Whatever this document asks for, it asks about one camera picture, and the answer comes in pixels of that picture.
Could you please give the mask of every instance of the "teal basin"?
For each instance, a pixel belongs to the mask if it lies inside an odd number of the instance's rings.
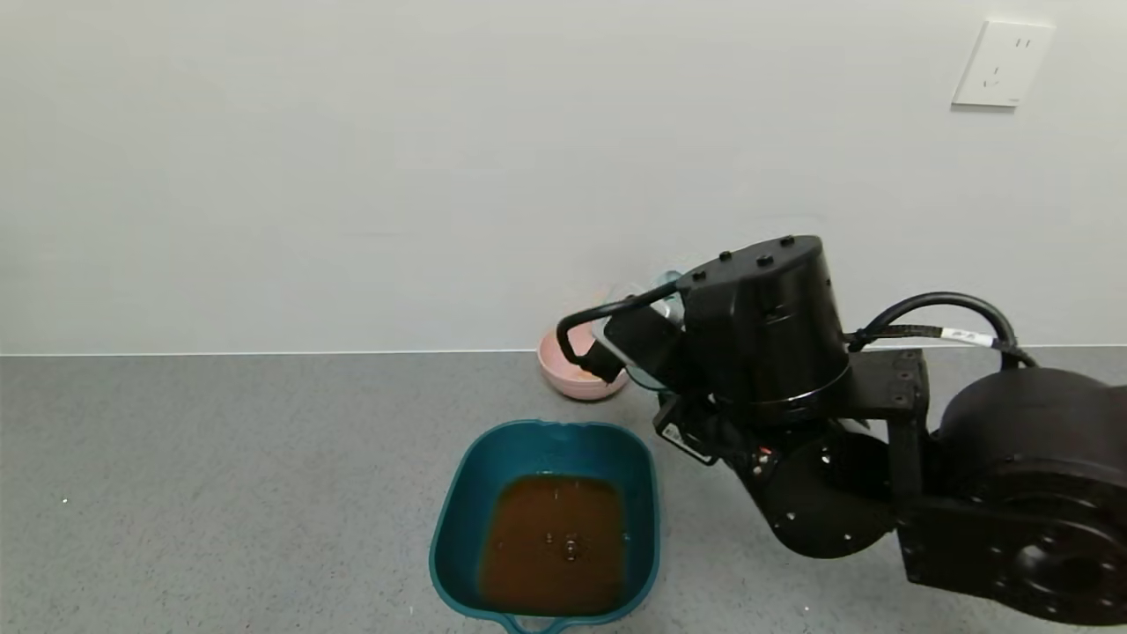
[[[659,523],[657,480],[649,449],[629,430],[607,423],[513,421],[478,438],[462,457],[431,542],[431,580],[454,610],[495,620],[511,634],[531,634],[517,615],[495,610],[478,592],[494,506],[513,481],[534,474],[594,477],[609,482],[622,498],[625,583],[615,608],[594,616],[551,617],[543,634],[571,625],[607,623],[638,606],[657,577]]]

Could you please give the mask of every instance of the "white wall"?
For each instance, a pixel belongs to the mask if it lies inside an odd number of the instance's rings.
[[[846,328],[957,288],[1127,343],[1120,0],[0,7],[9,355],[526,349],[786,232]],[[1017,113],[952,111],[987,18],[1056,42]]]

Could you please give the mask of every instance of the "black cable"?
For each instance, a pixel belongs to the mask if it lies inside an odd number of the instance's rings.
[[[959,305],[974,310],[975,312],[982,314],[990,323],[991,328],[994,329],[1000,347],[1019,350],[1018,337],[1014,334],[1013,327],[1010,324],[1010,321],[1005,319],[1005,314],[1002,314],[1001,310],[974,295],[940,291],[909,296],[886,307],[880,314],[875,316],[872,322],[869,322],[868,327],[861,329],[854,334],[853,341],[849,346],[850,352],[860,352],[866,346],[869,346],[873,340],[879,338],[878,333],[888,327],[891,327],[893,322],[899,320],[900,316],[926,305]],[[1006,355],[1003,352],[1003,370],[1017,368],[1019,358],[1015,355]]]
[[[627,310],[635,310],[637,307],[649,305],[650,303],[654,303],[659,298],[665,298],[675,292],[677,292],[677,282],[667,282],[638,295],[630,295],[620,301],[612,301],[611,303],[604,303],[602,305],[596,305],[594,307],[588,307],[586,310],[568,314],[565,319],[560,320],[560,323],[556,327],[556,341],[560,345],[564,358],[567,359],[573,366],[583,368],[583,357],[575,354],[575,349],[571,348],[571,340],[567,337],[568,331],[571,329],[588,322],[594,322],[595,320],[602,320],[603,316],[610,316],[612,314],[625,312]]]
[[[857,339],[857,334],[845,336],[845,341],[848,343],[853,342]],[[887,327],[885,330],[876,334],[867,336],[870,340],[887,340],[887,339],[907,339],[907,338],[928,338],[928,339],[948,339],[952,341],[962,341],[961,338],[946,338],[943,337],[943,329],[939,327],[920,327],[920,325],[907,325],[907,324],[894,324]],[[1026,365],[1027,368],[1037,368],[1037,361],[1024,350],[1015,346],[1003,343],[1001,340],[994,339],[990,348],[1001,352],[1003,356],[1013,357],[1018,361]]]

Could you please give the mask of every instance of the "cable label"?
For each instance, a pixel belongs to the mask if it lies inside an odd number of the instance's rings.
[[[940,333],[939,337],[944,340],[961,341],[964,343],[980,346],[984,348],[994,347],[994,338],[990,336],[984,336],[982,333],[974,333],[970,331],[960,331],[958,329],[943,329],[943,332]]]

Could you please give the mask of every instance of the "brown liquid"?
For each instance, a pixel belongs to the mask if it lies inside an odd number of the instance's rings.
[[[534,475],[497,500],[478,589],[499,611],[577,616],[619,607],[622,500],[604,481]]]

